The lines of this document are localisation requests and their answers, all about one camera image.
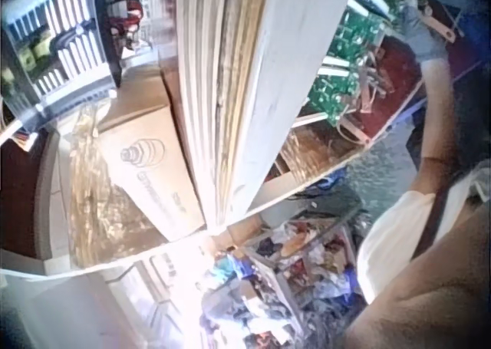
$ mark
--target electronic component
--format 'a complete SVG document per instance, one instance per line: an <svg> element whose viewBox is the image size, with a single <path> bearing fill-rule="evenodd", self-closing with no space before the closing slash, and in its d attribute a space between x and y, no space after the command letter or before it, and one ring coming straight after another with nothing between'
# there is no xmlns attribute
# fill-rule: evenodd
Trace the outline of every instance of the electronic component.
<svg viewBox="0 0 491 349"><path fill-rule="evenodd" d="M353 103L357 102L361 92L360 67L366 65L368 56L379 45L384 30L399 24L401 1L348 0L348 7L308 94L310 104L325 112L331 125L336 127L343 114L356 110ZM373 81L367 83L372 84L373 90L371 98L365 97L365 111L369 112L368 105L381 88L374 87Z"/></svg>

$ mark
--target blue fabric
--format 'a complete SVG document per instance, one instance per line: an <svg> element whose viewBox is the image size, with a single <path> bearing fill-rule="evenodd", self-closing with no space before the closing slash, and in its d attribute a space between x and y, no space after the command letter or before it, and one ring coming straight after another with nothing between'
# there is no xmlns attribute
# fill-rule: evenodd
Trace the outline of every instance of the blue fabric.
<svg viewBox="0 0 491 349"><path fill-rule="evenodd" d="M215 265L209 272L218 282L225 283L235 274L232 263L227 258L221 258L215 262Z"/></svg>
<svg viewBox="0 0 491 349"><path fill-rule="evenodd" d="M233 270L237 274L237 278L242 280L254 275L254 269L252 268L252 263L248 259L238 259L233 255L227 255L227 259L233 267Z"/></svg>
<svg viewBox="0 0 491 349"><path fill-rule="evenodd" d="M459 27L479 54L482 61L491 59L491 40L489 38L488 14L464 14L460 17Z"/></svg>

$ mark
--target plastic wrap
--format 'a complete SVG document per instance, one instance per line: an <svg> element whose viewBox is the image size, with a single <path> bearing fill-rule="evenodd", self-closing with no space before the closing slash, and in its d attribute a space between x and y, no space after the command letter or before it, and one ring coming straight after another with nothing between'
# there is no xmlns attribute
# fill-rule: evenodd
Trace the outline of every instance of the plastic wrap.
<svg viewBox="0 0 491 349"><path fill-rule="evenodd" d="M166 239L109 177L97 145L99 104L82 108L71 143L70 255L87 268L136 255Z"/></svg>
<svg viewBox="0 0 491 349"><path fill-rule="evenodd" d="M280 156L295 180L305 183L359 150L360 147L342 140L333 127L317 122L291 130Z"/></svg>

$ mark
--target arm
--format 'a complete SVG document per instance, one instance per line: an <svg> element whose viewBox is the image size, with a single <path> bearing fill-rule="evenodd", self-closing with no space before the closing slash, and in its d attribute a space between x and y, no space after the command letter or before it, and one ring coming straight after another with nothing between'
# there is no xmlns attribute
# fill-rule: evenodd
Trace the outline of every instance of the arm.
<svg viewBox="0 0 491 349"><path fill-rule="evenodd" d="M428 194L435 193L448 179L455 160L452 79L443 41L420 20L417 0L405 2L404 34L421 64L428 98L421 166L410 189Z"/></svg>
<svg viewBox="0 0 491 349"><path fill-rule="evenodd" d="M404 269L347 330L346 347L481 347L491 322L490 211L488 202Z"/></svg>
<svg viewBox="0 0 491 349"><path fill-rule="evenodd" d="M423 130L421 166L410 190L435 193L452 173L456 159L453 90L448 61L443 58L421 63L427 89L427 112Z"/></svg>

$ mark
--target cluttered pile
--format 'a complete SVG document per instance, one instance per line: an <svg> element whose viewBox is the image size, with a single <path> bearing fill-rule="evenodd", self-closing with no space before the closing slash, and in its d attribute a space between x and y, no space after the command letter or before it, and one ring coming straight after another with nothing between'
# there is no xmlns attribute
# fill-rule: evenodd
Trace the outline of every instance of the cluttered pile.
<svg viewBox="0 0 491 349"><path fill-rule="evenodd" d="M202 326L234 347L334 342L363 308L344 218L289 220L219 254L203 298Z"/></svg>

